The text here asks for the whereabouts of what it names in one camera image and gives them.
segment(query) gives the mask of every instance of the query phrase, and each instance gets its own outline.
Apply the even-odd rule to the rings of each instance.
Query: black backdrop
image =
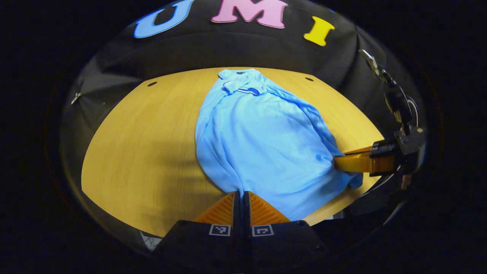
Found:
[[[72,81],[69,90],[58,89],[54,98],[66,96],[63,106],[63,119],[60,126],[61,159],[67,178],[78,192],[81,204],[91,216],[118,239],[130,247],[148,252],[142,242],[138,229],[124,224],[93,203],[81,191],[81,168],[84,156],[94,133],[108,113],[142,81],[170,73],[222,66],[254,66],[286,69],[312,74],[347,97],[379,129],[383,136],[389,136],[398,128],[398,124],[384,103],[384,84],[372,76],[366,62],[360,57],[359,48],[375,56],[377,62],[397,80],[418,106],[419,124],[427,128],[425,103],[434,104],[430,91],[421,81],[417,85],[400,61],[379,41],[375,40],[360,27],[328,8],[300,0],[287,0],[288,6],[283,13],[284,29],[275,29],[259,25],[256,21],[238,20],[231,24],[218,24],[210,21],[218,13],[220,1],[197,0],[191,5],[187,18],[176,27],[163,33],[144,38],[133,37],[135,23],[110,40],[90,62],[83,67],[79,75],[71,80],[65,79],[66,85]],[[155,23],[163,23],[174,14],[172,3],[164,6]],[[326,19],[334,27],[326,37],[327,45],[318,46],[304,39],[314,21],[311,15]],[[71,105],[75,93],[81,93],[76,103]],[[52,106],[55,112],[58,105]],[[430,123],[437,124],[438,117],[429,117]],[[429,150],[437,155],[439,143],[430,142]],[[337,238],[347,238],[341,244],[335,244],[337,250],[346,243],[354,242],[370,232],[385,217],[370,221],[363,231],[339,232],[351,225],[350,217],[366,214],[387,205],[388,195],[400,185],[400,176],[394,176],[373,194],[368,194],[347,207],[347,223],[338,225],[337,221],[316,226],[320,236],[328,244]],[[334,237],[326,231],[328,226],[336,229]]]
[[[431,82],[436,90],[445,121],[447,150],[438,163],[442,172],[418,185],[412,205],[393,222],[394,236],[370,253],[356,254],[365,256],[345,271],[365,267],[382,272],[478,270],[485,242],[473,239],[480,236],[477,229],[485,219],[472,211],[486,207],[478,190],[481,169],[467,171],[460,166],[465,159],[478,162],[482,152],[481,146],[470,149],[474,143],[460,134],[480,130],[474,119],[481,114],[480,104],[475,103],[476,82],[472,81],[480,79],[480,70],[472,67],[472,57],[481,52],[472,40],[479,35],[474,29],[478,8],[454,2],[442,6],[411,1],[325,4],[384,42],[407,67],[421,63],[430,79],[426,85]],[[10,24],[5,28],[5,44],[9,46],[7,61],[12,63],[7,79],[14,85],[2,94],[2,110],[7,114],[2,161],[8,171],[2,173],[6,220],[2,265],[10,272],[131,273],[155,267],[110,238],[82,210],[66,206],[59,192],[71,202],[72,197],[61,183],[53,183],[52,175],[62,175],[60,164],[48,168],[46,157],[53,155],[43,145],[58,145],[57,132],[49,129],[60,122],[60,110],[47,111],[49,103],[64,102],[64,98],[50,97],[59,82],[56,79],[73,79],[96,50],[113,38],[107,34],[118,33],[127,22],[160,6],[120,1],[6,4]],[[421,71],[412,73],[421,78]],[[467,103],[469,108],[458,108]]]

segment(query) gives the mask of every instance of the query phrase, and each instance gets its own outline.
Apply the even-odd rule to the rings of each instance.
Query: blue letter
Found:
[[[171,20],[157,26],[154,26],[154,20],[156,16],[164,9],[147,15],[137,22],[137,26],[135,27],[135,31],[133,32],[133,36],[135,38],[145,38],[176,26],[184,19],[186,19],[186,16],[189,13],[189,9],[191,8],[191,4],[193,3],[193,1],[195,0],[183,0],[172,5],[173,7],[176,7],[176,10],[174,11],[174,15],[172,16]]]

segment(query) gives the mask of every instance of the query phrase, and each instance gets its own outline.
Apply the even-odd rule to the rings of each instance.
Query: cable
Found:
[[[396,171],[399,171],[399,169],[401,168],[401,165],[399,165],[397,167],[397,170]],[[387,181],[389,181],[393,176],[394,176],[395,173],[392,173],[392,174],[389,174],[383,182],[381,182],[379,185],[375,186],[374,188],[372,189],[369,189],[366,193],[364,193],[362,196],[360,196],[361,198],[364,197],[365,195],[369,194],[370,192],[376,190],[378,187],[380,187],[381,185],[385,184]]]
[[[413,100],[413,98],[411,98],[411,96],[406,95],[406,98],[408,99],[408,103],[411,104],[412,107],[414,108],[414,113],[415,113],[415,116],[416,116],[416,126],[419,126],[418,105]]]

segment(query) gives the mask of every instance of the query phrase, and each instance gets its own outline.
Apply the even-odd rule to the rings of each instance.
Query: wooden table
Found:
[[[130,92],[110,112],[90,143],[81,176],[83,192],[115,218],[161,237],[177,220],[193,220],[223,197],[225,193],[199,166],[194,140],[200,107],[223,69],[157,77]],[[342,152],[383,139],[358,108],[316,77],[255,69],[314,105]],[[377,180],[364,174],[360,188],[345,190],[304,220],[313,225],[329,218]]]

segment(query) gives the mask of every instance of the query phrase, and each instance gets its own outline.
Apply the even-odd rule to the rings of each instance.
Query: yellow letter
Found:
[[[335,29],[335,27],[327,21],[316,16],[313,16],[311,18],[313,18],[315,24],[313,25],[311,31],[304,35],[304,38],[320,46],[326,45],[325,38],[330,30]]]

